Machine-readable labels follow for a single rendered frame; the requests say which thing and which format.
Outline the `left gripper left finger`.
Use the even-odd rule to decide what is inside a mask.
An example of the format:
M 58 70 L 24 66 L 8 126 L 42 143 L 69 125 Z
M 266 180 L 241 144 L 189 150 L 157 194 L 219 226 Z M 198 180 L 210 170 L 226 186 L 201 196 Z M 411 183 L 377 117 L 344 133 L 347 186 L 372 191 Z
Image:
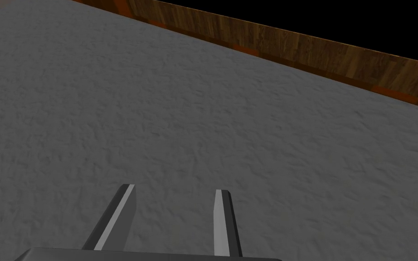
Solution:
M 123 251 L 136 213 L 136 189 L 123 184 L 114 194 L 83 250 Z

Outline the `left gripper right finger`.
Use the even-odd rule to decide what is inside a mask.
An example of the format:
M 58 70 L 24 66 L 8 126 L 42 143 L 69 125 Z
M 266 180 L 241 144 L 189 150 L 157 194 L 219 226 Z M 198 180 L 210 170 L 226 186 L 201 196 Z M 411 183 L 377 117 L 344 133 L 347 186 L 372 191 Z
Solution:
M 231 194 L 224 189 L 215 192 L 214 255 L 243 256 Z

